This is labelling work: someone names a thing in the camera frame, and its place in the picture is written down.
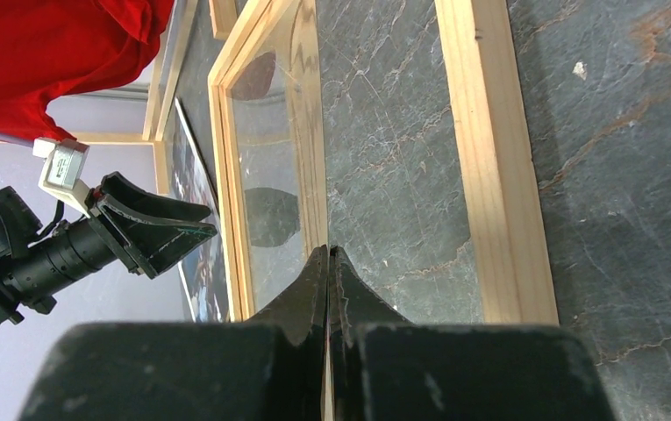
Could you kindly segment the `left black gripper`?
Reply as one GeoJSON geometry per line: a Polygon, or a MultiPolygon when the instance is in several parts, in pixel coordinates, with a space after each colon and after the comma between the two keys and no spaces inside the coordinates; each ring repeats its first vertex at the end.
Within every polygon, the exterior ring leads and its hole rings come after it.
{"type": "Polygon", "coordinates": [[[218,234],[211,209],[144,191],[119,172],[88,189],[82,260],[92,272],[119,261],[153,279],[218,234]]]}

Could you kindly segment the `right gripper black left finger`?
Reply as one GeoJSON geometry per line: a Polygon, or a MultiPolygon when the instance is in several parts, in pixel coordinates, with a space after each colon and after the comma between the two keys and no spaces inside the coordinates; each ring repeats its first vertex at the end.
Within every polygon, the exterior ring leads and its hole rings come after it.
{"type": "Polygon", "coordinates": [[[318,420],[329,252],[237,323],[93,323],[54,345],[24,420],[318,420]]]}

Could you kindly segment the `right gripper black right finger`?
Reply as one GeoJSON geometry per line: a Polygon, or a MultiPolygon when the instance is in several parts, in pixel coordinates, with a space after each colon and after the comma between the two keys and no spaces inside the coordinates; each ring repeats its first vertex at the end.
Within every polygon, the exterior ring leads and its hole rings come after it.
{"type": "Polygon", "coordinates": [[[583,343],[545,325],[413,324],[329,261],[338,420],[612,420],[583,343]]]}

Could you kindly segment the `printed photo sheet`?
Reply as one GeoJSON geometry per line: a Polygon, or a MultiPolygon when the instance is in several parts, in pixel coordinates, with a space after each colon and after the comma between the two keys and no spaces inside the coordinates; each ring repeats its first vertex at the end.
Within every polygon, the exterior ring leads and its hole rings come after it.
{"type": "Polygon", "coordinates": [[[225,253],[221,232],[211,231],[211,227],[220,227],[218,195],[178,97],[174,99],[173,108],[172,196],[183,202],[200,204],[210,211],[198,226],[187,230],[202,242],[179,263],[180,276],[192,320],[197,323],[224,323],[231,320],[225,253]]]}

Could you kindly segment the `light wooden picture frame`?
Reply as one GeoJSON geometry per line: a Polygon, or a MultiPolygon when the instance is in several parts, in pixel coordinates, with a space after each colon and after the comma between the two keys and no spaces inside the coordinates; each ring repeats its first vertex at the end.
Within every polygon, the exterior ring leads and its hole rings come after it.
{"type": "Polygon", "coordinates": [[[329,261],[413,324],[558,322],[503,1],[248,1],[209,74],[245,321],[329,261]]]}

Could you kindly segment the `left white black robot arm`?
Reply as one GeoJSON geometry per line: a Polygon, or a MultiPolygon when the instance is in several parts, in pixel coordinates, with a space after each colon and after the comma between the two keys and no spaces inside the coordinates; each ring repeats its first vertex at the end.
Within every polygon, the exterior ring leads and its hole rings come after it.
{"type": "Polygon", "coordinates": [[[209,207],[150,194],[119,172],[89,189],[87,213],[43,227],[12,188],[0,189],[0,324],[23,321],[21,305],[49,314],[55,293],[114,261],[150,279],[217,235],[209,207]]]}

